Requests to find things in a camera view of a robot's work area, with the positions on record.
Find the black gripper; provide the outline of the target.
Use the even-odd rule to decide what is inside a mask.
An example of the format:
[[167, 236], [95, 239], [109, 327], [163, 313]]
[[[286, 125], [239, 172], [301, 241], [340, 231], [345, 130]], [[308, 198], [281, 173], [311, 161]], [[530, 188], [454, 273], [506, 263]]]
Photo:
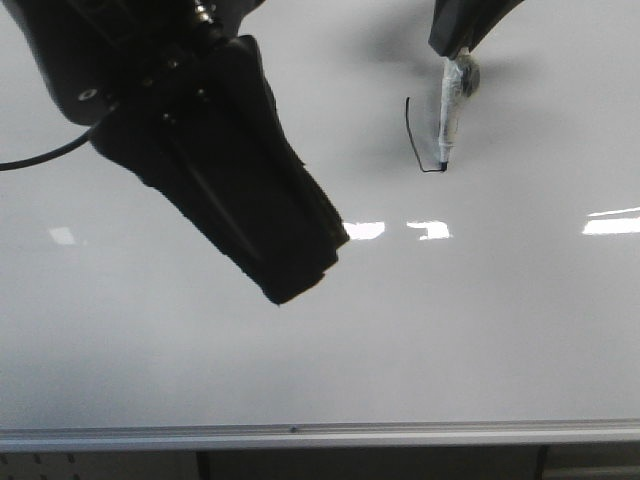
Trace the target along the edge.
[[159, 191], [275, 304], [314, 287], [348, 236], [289, 144], [254, 1], [13, 1], [62, 115]]

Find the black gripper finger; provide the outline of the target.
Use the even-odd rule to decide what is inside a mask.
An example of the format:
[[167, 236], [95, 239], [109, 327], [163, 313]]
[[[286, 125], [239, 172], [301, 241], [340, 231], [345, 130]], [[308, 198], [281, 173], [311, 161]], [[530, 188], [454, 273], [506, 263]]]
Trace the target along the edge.
[[469, 51], [512, 10], [520, 0], [436, 0], [429, 45], [440, 56], [456, 58]]

